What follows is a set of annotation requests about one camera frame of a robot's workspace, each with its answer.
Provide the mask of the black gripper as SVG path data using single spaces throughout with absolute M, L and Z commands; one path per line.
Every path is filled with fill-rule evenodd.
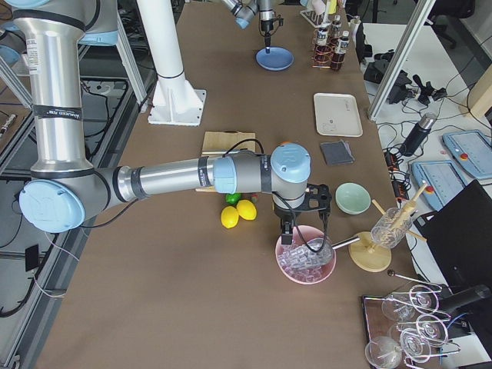
M 284 19 L 274 10 L 260 11 L 259 31 L 264 35 L 265 49 L 271 47 L 271 35 L 284 24 Z
M 303 201 L 295 208 L 291 206 L 293 201 L 288 201 L 281 197 L 276 191 L 273 192 L 274 213 L 280 218 L 281 222 L 281 243 L 290 244 L 293 241 L 294 229 L 298 230 L 298 235 L 305 241 L 298 229 L 297 216 L 303 212 L 317 211 L 323 224 L 323 236 L 327 237 L 327 223 L 331 212 L 331 193 L 326 184 L 308 184 L 304 192 Z

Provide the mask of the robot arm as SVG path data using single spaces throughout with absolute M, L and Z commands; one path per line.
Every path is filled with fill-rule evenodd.
M 265 52 L 271 52 L 271 36 L 284 24 L 284 19 L 274 10 L 274 2 L 268 0 L 243 1 L 222 0 L 228 11 L 234 16 L 241 29 L 247 28 L 259 14 L 259 33 L 264 39 Z
M 297 216 L 330 212 L 327 186 L 309 184 L 311 157 L 297 144 L 271 155 L 247 150 L 151 167 L 95 168 L 85 155 L 78 46 L 118 41 L 114 1 L 13 1 L 15 24 L 24 33 L 32 88 L 38 159 L 21 191 L 24 217 L 36 228 L 62 233 L 80 227 L 117 204 L 155 194 L 213 187 L 223 194 L 270 193 L 289 243 Z

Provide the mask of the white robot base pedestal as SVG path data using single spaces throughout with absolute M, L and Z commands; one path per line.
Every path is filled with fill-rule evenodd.
M 200 125 L 206 91 L 195 90 L 185 77 L 171 3 L 137 3 L 158 75 L 148 121 L 156 125 Z

